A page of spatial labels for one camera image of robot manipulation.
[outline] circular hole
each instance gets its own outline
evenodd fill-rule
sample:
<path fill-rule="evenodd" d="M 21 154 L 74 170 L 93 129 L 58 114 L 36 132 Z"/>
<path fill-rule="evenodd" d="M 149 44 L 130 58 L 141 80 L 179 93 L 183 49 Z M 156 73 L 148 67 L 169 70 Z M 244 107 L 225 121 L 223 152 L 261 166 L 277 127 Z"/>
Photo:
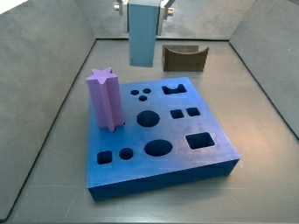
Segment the circular hole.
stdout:
<path fill-rule="evenodd" d="M 153 140 L 144 146 L 144 152 L 152 157 L 160 157 L 168 154 L 172 150 L 172 144 L 165 140 Z"/>
<path fill-rule="evenodd" d="M 138 91 L 137 90 L 132 90 L 130 91 L 130 95 L 138 95 Z"/>
<path fill-rule="evenodd" d="M 144 102 L 146 100 L 146 97 L 144 95 L 138 96 L 138 101 Z"/>
<path fill-rule="evenodd" d="M 152 111 L 145 110 L 136 116 L 136 122 L 146 128 L 153 127 L 160 121 L 160 116 Z"/>
<path fill-rule="evenodd" d="M 122 158 L 124 160 L 128 160 L 132 156 L 133 156 L 133 151 L 129 148 L 124 148 L 120 152 L 118 152 L 118 156 L 120 158 Z"/>
<path fill-rule="evenodd" d="M 151 92 L 152 92 L 151 88 L 145 88 L 145 89 L 144 89 L 144 93 L 145 93 L 145 94 L 151 94 Z"/>

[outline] gray wall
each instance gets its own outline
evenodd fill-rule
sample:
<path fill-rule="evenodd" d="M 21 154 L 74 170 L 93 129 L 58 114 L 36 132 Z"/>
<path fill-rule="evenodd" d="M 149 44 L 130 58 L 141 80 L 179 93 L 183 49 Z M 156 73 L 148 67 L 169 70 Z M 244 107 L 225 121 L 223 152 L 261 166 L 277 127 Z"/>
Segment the gray wall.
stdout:
<path fill-rule="evenodd" d="M 0 221 L 93 42 L 72 0 L 30 0 L 0 15 Z"/>
<path fill-rule="evenodd" d="M 229 43 L 299 137 L 297 21 L 297 1 L 259 0 Z"/>
<path fill-rule="evenodd" d="M 98 39 L 126 38 L 116 0 L 76 0 Z M 164 39 L 228 40 L 256 0 L 176 0 L 173 17 L 163 23 Z"/>

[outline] rectangular hole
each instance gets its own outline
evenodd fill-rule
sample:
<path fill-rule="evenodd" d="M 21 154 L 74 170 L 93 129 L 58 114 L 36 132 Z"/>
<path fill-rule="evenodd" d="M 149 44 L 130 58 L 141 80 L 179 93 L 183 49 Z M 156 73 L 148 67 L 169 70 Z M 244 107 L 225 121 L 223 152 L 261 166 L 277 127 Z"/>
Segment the rectangular hole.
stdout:
<path fill-rule="evenodd" d="M 185 139 L 191 149 L 193 150 L 215 145 L 215 142 L 211 138 L 211 134 L 208 132 L 188 135 L 185 136 Z"/>
<path fill-rule="evenodd" d="M 97 154 L 97 164 L 104 165 L 112 162 L 112 151 L 104 150 Z"/>
<path fill-rule="evenodd" d="M 163 93 L 165 95 L 175 95 L 175 94 L 180 94 L 180 93 L 185 93 L 187 90 L 184 88 L 183 84 L 179 84 L 179 86 L 176 88 L 168 88 L 167 86 L 163 86 Z"/>

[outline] blue foam block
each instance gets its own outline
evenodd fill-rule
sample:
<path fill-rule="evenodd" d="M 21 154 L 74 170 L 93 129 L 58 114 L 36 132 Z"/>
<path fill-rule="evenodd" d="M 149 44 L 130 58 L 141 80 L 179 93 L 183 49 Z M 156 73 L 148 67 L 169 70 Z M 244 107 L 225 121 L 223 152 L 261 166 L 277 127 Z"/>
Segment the blue foam block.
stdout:
<path fill-rule="evenodd" d="M 125 125 L 97 126 L 89 104 L 93 200 L 228 175 L 239 154 L 188 78 L 120 85 Z"/>
<path fill-rule="evenodd" d="M 130 66 L 153 66 L 159 3 L 157 0 L 152 1 L 151 4 L 148 1 L 129 1 L 128 44 Z"/>

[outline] purple block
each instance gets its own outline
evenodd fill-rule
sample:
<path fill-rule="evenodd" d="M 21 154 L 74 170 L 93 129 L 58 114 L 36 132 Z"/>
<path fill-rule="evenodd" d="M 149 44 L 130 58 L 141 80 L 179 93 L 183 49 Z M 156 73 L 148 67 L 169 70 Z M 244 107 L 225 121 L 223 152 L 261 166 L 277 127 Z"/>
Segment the purple block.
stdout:
<path fill-rule="evenodd" d="M 110 67 L 104 70 L 92 69 L 86 83 L 97 126 L 113 132 L 116 126 L 124 125 L 117 75 L 112 73 Z"/>

